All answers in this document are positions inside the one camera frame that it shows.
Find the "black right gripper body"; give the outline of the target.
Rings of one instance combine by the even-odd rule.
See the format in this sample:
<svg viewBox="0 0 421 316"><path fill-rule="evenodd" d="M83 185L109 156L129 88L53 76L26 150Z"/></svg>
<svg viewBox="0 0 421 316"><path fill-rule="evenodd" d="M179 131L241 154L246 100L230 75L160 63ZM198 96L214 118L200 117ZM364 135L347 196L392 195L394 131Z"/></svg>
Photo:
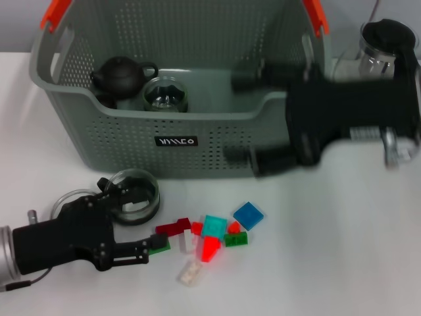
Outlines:
<svg viewBox="0 0 421 316"><path fill-rule="evenodd" d="M418 66L397 67L392 79L332 82L313 74L291 85L285 106L289 141L298 164L316 165L342 139L384 143L388 165L420 153Z"/></svg>

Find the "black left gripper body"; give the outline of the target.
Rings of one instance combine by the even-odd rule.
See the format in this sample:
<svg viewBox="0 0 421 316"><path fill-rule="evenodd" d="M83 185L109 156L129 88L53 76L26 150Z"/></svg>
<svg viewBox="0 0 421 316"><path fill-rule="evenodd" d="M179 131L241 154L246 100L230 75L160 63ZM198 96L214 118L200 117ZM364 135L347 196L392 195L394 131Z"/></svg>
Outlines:
<svg viewBox="0 0 421 316"><path fill-rule="evenodd" d="M77 260L89 261L98 271L113 265L111 216L91 198L73 201L55 219L14 229L12 239L22 275Z"/></svg>

